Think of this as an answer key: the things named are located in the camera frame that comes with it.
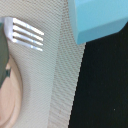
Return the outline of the grey green gripper finger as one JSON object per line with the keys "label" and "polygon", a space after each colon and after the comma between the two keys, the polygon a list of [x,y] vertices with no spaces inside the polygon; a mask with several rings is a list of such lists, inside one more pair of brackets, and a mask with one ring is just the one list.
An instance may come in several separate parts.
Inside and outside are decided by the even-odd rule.
{"label": "grey green gripper finger", "polygon": [[9,62],[9,49],[4,30],[0,29],[0,88],[6,77],[10,76],[11,69],[7,69]]}

